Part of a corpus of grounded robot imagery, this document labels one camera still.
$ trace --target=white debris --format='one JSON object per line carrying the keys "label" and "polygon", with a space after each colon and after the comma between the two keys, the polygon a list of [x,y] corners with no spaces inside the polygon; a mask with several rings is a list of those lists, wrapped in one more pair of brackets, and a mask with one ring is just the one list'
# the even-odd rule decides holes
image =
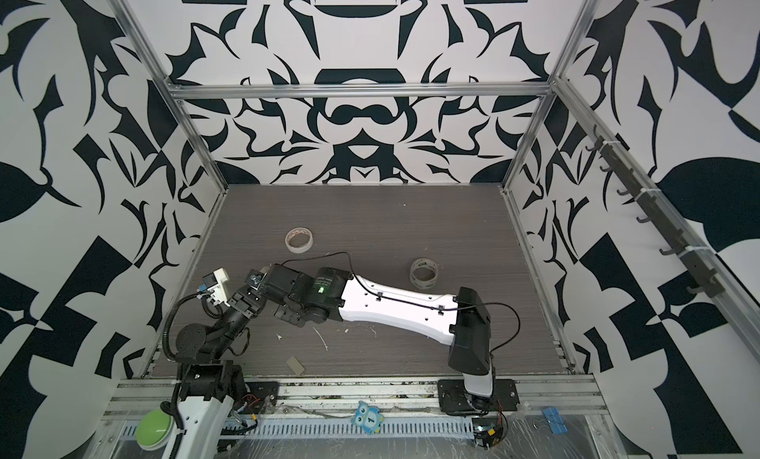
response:
{"label": "white debris", "polygon": [[314,331],[317,332],[317,335],[319,336],[319,339],[322,341],[322,344],[325,346],[325,350],[328,350],[328,344],[325,343],[325,339],[322,338],[322,334],[319,333],[319,331],[317,330],[316,327],[312,327],[312,329],[314,329]]}

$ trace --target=metal mounting plate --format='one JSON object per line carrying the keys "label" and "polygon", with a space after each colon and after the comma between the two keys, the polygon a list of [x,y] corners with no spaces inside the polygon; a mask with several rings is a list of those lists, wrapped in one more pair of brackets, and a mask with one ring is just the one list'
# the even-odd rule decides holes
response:
{"label": "metal mounting plate", "polygon": [[254,401],[249,407],[246,407],[242,414],[259,414],[267,404],[265,399],[269,399],[269,403],[273,406],[277,406],[277,398],[280,392],[280,384],[276,381],[247,381],[245,383],[250,389],[250,394],[257,397],[259,401]]}
{"label": "metal mounting plate", "polygon": [[[482,413],[470,407],[464,397],[464,380],[438,380],[438,399],[441,412],[451,416],[477,416]],[[493,384],[491,411],[517,411],[520,397],[513,380],[496,380]]]}

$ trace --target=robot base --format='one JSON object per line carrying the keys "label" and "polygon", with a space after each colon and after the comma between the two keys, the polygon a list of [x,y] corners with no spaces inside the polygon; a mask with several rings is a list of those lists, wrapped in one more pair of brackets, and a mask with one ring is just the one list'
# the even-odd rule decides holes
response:
{"label": "robot base", "polygon": [[[477,416],[483,410],[473,409],[465,397],[464,380],[438,380],[438,398],[442,413],[449,416]],[[517,411],[520,397],[513,380],[497,379],[493,384],[493,399],[489,411]]]}

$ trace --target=black and white backdrop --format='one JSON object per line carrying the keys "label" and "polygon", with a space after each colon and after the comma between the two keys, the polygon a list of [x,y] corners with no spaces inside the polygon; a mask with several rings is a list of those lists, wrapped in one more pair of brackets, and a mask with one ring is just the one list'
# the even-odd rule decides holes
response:
{"label": "black and white backdrop", "polygon": [[504,178],[536,96],[216,99],[187,104],[229,183]]}
{"label": "black and white backdrop", "polygon": [[129,0],[176,83],[547,80],[583,0]]}
{"label": "black and white backdrop", "polygon": [[757,457],[760,364],[591,145],[558,101],[512,186],[579,370],[630,454]]}
{"label": "black and white backdrop", "polygon": [[568,75],[760,298],[760,0],[603,0]]}
{"label": "black and white backdrop", "polygon": [[140,367],[218,192],[105,0],[0,0],[0,105],[0,456],[62,457]]}
{"label": "black and white backdrop", "polygon": [[[756,299],[759,1],[602,0],[568,74]],[[513,188],[577,360],[632,454],[756,457],[760,366],[588,145],[557,103]]]}
{"label": "black and white backdrop", "polygon": [[[546,81],[583,0],[129,0],[177,84]],[[194,101],[230,183],[501,181],[534,97]]]}

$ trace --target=wooden tabletop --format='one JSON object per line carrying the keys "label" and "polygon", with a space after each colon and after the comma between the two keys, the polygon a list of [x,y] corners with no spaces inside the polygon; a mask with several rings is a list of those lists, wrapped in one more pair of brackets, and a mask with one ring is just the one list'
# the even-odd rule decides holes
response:
{"label": "wooden tabletop", "polygon": [[[303,255],[290,253],[284,243],[297,226],[314,233],[314,245]],[[220,267],[230,274],[228,286],[235,290],[250,269],[336,251],[351,253],[357,274],[402,289],[414,289],[412,261],[431,258],[439,265],[431,293],[456,294],[466,286],[483,302],[506,302],[519,312],[520,334],[495,352],[499,374],[562,370],[497,185],[232,185],[188,293]],[[342,255],[290,265],[310,275],[322,266],[348,270]],[[227,353],[245,375],[292,376],[286,364],[290,356],[309,376],[454,373],[447,366],[448,347],[421,334],[368,322],[309,322],[298,328],[273,317],[276,307],[270,302],[250,322],[251,345],[245,354],[235,358]],[[489,306],[489,312],[491,343],[496,345],[515,332],[517,321],[498,305]],[[197,302],[185,303],[173,336],[193,322],[214,321]],[[233,346],[239,351],[244,342],[240,338]],[[161,357],[152,375],[172,376],[175,368]]]}

